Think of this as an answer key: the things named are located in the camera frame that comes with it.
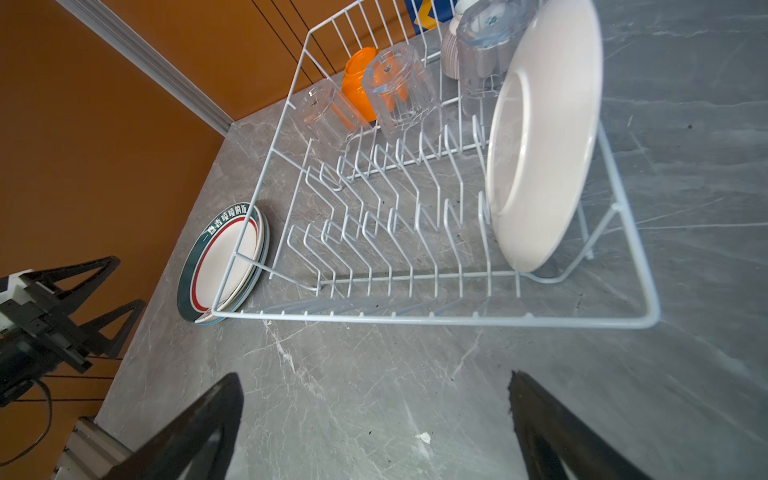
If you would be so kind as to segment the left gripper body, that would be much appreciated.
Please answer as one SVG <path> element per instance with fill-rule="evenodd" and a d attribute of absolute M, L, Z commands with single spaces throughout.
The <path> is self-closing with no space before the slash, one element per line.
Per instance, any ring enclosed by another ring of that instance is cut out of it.
<path fill-rule="evenodd" d="M 35 380 L 65 363 L 79 373 L 90 368 L 85 348 L 87 335 L 62 310 L 61 290 L 39 282 L 39 274 L 21 277 L 32 297 L 23 305 L 14 300 L 1 303 L 16 328 L 1 334 L 1 405 L 20 399 Z"/>

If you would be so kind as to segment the clear glass cup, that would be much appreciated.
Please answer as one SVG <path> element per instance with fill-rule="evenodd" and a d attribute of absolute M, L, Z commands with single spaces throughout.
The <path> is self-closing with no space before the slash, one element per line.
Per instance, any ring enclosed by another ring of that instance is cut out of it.
<path fill-rule="evenodd" d="M 294 105 L 295 118 L 310 136 L 334 149 L 344 149 L 355 135 L 370 129 L 369 122 L 329 79 L 300 93 Z"/>
<path fill-rule="evenodd" d="M 439 137 L 441 103 L 415 47 L 401 43 L 379 52 L 365 68 L 362 87 L 390 144 Z"/>
<path fill-rule="evenodd" d="M 497 93 L 538 1 L 476 1 L 457 28 L 459 83 L 468 97 Z"/>

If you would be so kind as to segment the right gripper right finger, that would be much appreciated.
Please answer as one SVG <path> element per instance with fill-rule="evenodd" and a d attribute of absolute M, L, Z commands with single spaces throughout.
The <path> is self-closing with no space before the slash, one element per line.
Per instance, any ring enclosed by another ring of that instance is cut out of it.
<path fill-rule="evenodd" d="M 647 479 L 531 375 L 514 371 L 510 414 L 530 479 Z"/>

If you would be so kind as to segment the white wire dish rack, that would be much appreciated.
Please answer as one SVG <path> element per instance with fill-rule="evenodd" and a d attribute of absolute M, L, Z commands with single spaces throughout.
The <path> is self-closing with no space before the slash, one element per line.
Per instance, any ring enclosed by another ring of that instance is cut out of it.
<path fill-rule="evenodd" d="M 446 28 L 401 43 L 417 49 L 442 107 L 442 130 L 396 144 L 378 121 L 344 149 L 313 139 L 294 116 L 291 88 L 251 200 L 236 214 L 277 211 L 260 253 L 247 227 L 212 279 L 211 313 L 260 321 L 643 329 L 660 301 L 600 120 L 575 214 L 552 256 L 521 273 L 504 258 L 487 195 L 488 143 L 497 93 L 464 94 L 446 79 Z"/>

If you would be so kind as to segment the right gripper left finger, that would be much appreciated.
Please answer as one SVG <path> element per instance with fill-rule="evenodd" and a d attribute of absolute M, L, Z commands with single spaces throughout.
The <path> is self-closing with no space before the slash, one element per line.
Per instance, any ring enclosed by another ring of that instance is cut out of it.
<path fill-rule="evenodd" d="M 244 405 L 239 376 L 226 374 L 107 479 L 224 479 Z"/>

